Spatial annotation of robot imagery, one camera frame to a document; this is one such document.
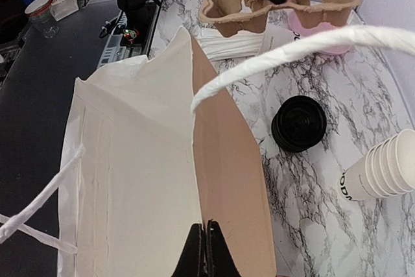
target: paper cup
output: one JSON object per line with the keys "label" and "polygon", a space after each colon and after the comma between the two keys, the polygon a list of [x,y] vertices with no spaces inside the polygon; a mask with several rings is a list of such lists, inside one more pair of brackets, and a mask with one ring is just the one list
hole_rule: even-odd
{"label": "paper cup", "polygon": [[382,195],[374,191],[366,174],[369,154],[366,154],[347,169],[340,178],[340,192],[347,200],[355,201],[383,198]]}
{"label": "paper cup", "polygon": [[380,150],[381,172],[382,172],[383,176],[385,177],[386,182],[394,190],[395,193],[405,194],[408,191],[406,191],[405,189],[403,189],[402,187],[399,186],[396,178],[390,172],[389,164],[388,164],[388,153],[387,153],[387,151],[389,149],[390,142],[396,137],[397,137],[397,134],[395,136],[392,136],[390,139],[386,140],[385,144],[382,145],[382,147],[381,147],[381,150]]}
{"label": "paper cup", "polygon": [[388,164],[397,184],[405,191],[415,189],[415,130],[404,129],[388,147]]}
{"label": "paper cup", "polygon": [[387,195],[397,195],[397,192],[392,188],[392,186],[388,183],[386,179],[386,171],[383,172],[381,167],[381,161],[383,157],[382,151],[385,145],[389,142],[386,140],[378,148],[374,150],[373,157],[372,157],[372,168],[373,168],[373,177],[376,184],[384,191]]}
{"label": "paper cup", "polygon": [[379,172],[379,174],[377,174],[377,171],[376,171],[377,168],[375,168],[375,158],[374,158],[375,154],[379,152],[379,149],[381,148],[382,144],[383,143],[376,145],[368,153],[368,165],[366,167],[366,174],[368,177],[369,184],[373,188],[373,192],[379,194],[381,196],[380,198],[385,198],[393,194],[388,193],[381,187],[380,182],[379,182],[379,176],[381,175],[381,173]]}

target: marble countertop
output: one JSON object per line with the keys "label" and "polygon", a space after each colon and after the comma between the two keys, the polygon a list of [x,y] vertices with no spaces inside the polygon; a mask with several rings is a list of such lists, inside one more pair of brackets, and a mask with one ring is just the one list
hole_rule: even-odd
{"label": "marble countertop", "polygon": [[[164,0],[151,54],[157,55],[179,25],[197,34],[203,0]],[[269,23],[288,28],[288,10]],[[361,23],[353,13],[352,24]],[[244,58],[213,62],[222,72]],[[375,49],[342,56],[312,54],[253,75],[229,92],[261,148],[276,246],[278,274],[309,276],[415,276],[415,194],[348,202],[337,191],[343,171],[370,147],[412,128],[399,90]],[[270,124],[289,97],[307,95],[327,115],[317,146],[287,154]]]}

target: bag handle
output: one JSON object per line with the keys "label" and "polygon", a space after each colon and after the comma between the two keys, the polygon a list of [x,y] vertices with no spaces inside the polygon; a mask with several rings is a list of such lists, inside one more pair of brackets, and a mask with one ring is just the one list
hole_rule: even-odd
{"label": "bag handle", "polygon": [[296,40],[259,56],[249,58],[231,68],[199,89],[193,97],[191,111],[214,96],[222,88],[250,75],[272,69],[282,64],[299,60],[306,55],[338,45],[359,45],[388,48],[415,56],[415,33],[403,29],[376,26],[347,26],[341,29],[321,32]]}
{"label": "bag handle", "polygon": [[36,196],[36,198],[19,214],[7,218],[4,215],[0,215],[0,222],[4,223],[0,227],[0,245],[6,241],[11,235],[14,234],[16,230],[21,230],[26,234],[29,234],[35,237],[37,240],[45,243],[54,248],[59,248],[60,250],[68,250],[71,253],[76,253],[76,247],[63,243],[57,238],[51,237],[44,233],[41,233],[33,228],[30,228],[24,223],[26,223],[35,213],[38,211],[49,199],[50,196],[59,188],[60,184],[65,180],[66,176],[73,171],[73,168],[79,164],[80,158],[84,154],[85,148],[81,145],[73,158],[68,161],[66,165],[53,177],[53,179],[46,185],[46,187],[41,191],[41,193]]}

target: paper bag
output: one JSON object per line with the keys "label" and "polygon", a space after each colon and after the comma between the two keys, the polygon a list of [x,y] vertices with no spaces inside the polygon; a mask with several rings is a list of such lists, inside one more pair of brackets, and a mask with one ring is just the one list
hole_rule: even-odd
{"label": "paper bag", "polygon": [[190,111],[216,76],[180,28],[157,58],[78,79],[62,163],[85,154],[59,189],[60,276],[171,276],[189,229],[219,222],[242,277],[275,277],[259,148],[223,90]]}

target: stack of black lids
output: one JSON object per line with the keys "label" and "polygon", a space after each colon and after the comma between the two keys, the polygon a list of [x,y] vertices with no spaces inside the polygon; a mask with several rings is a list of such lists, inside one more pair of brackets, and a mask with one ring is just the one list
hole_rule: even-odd
{"label": "stack of black lids", "polygon": [[303,95],[286,100],[272,120],[275,142],[287,152],[303,152],[320,142],[327,119],[322,107]]}

